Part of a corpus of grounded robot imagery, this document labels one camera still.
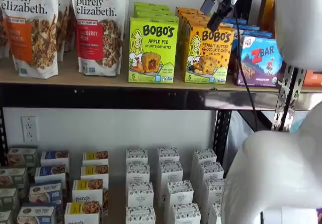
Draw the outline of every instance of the small box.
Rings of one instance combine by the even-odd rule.
[[[65,165],[66,172],[69,173],[69,151],[65,150],[42,152],[40,158],[40,165],[43,167]]]
[[[37,162],[37,147],[13,147],[8,152],[10,167],[34,167]]]
[[[222,193],[224,190],[225,180],[206,180],[203,183],[201,191],[201,219],[204,224],[207,224],[209,219],[209,212],[213,203],[221,203]]]
[[[126,164],[147,164],[147,149],[130,148],[126,150]]]
[[[163,206],[166,200],[167,183],[182,181],[183,169],[180,162],[159,163],[156,193],[157,203]]]
[[[109,188],[108,165],[85,166],[80,171],[80,178],[82,180],[103,180],[103,188]]]
[[[18,189],[0,188],[0,209],[17,211],[19,209]]]
[[[173,205],[190,204],[193,199],[193,188],[189,180],[167,184],[165,201],[165,223],[168,224],[169,213]]]
[[[130,183],[127,187],[127,206],[153,206],[152,183]]]
[[[169,224],[200,224],[201,214],[196,203],[174,205]]]
[[[223,174],[224,170],[218,162],[203,163],[199,165],[198,181],[196,188],[196,201],[199,206],[201,206],[201,188],[203,182],[206,180],[223,179]]]
[[[150,166],[148,164],[131,164],[126,166],[126,186],[129,183],[149,182]]]
[[[36,169],[35,183],[46,183],[60,180],[63,190],[66,190],[65,165],[38,167]]]
[[[194,188],[196,188],[196,175],[198,173],[198,166],[201,163],[216,162],[217,156],[212,149],[204,148],[202,150],[195,150],[192,157],[192,165],[190,172],[190,181]]]
[[[98,201],[67,203],[65,223],[99,224],[100,204]]]
[[[62,202],[62,184],[60,180],[32,184],[29,190],[29,201],[31,203],[52,203],[56,207],[56,222],[64,222],[64,211]]]
[[[159,147],[157,150],[159,163],[178,162],[180,156],[176,147]]]
[[[155,224],[153,206],[127,207],[126,224]]]
[[[56,224],[55,205],[25,203],[19,211],[17,223]]]
[[[83,153],[83,166],[108,165],[109,153],[107,151]]]

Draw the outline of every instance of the electrical outlet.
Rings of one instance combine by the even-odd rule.
[[[37,122],[36,116],[21,117],[24,142],[37,142]]]

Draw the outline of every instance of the black cable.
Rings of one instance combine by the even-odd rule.
[[[244,75],[244,71],[243,71],[243,68],[242,68],[242,62],[241,62],[242,60],[240,59],[240,51],[239,51],[239,47],[240,47],[240,32],[239,32],[238,16],[237,16],[236,9],[234,10],[233,14],[234,14],[234,17],[236,19],[237,34],[238,34],[238,44],[237,44],[238,65],[239,65],[240,73],[241,73],[241,76],[243,78],[245,87],[246,87],[247,92],[248,92],[248,96],[250,97],[251,105],[252,105],[252,108],[253,108],[253,115],[254,115],[254,118],[255,118],[255,132],[257,132],[258,124],[257,124],[257,114],[256,114],[255,104],[254,104],[254,101],[253,101],[253,98],[252,98],[252,95],[251,95],[250,88],[248,87],[248,84],[247,84],[247,81],[246,81],[246,78],[245,78],[245,75]]]

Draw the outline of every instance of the purely elizabeth granola bag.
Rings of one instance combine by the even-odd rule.
[[[58,0],[1,0],[15,67],[22,77],[58,75]]]
[[[72,0],[77,18],[79,72],[120,73],[128,0]]]

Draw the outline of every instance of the bobo's peanut butter chocolate chip box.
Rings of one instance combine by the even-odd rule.
[[[178,23],[131,18],[129,82],[173,83]]]

